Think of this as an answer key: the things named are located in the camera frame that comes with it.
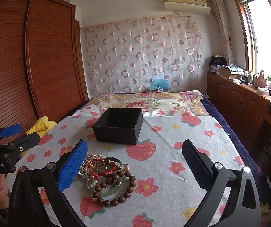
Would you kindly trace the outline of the person's left hand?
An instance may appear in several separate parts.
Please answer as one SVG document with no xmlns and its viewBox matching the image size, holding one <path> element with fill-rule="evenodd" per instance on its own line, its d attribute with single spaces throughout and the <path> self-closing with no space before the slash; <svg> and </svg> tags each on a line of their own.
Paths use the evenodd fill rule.
<svg viewBox="0 0 271 227">
<path fill-rule="evenodd" d="M 5 185 L 6 176 L 0 175 L 0 209 L 6 209 L 9 206 L 8 188 Z"/>
</svg>

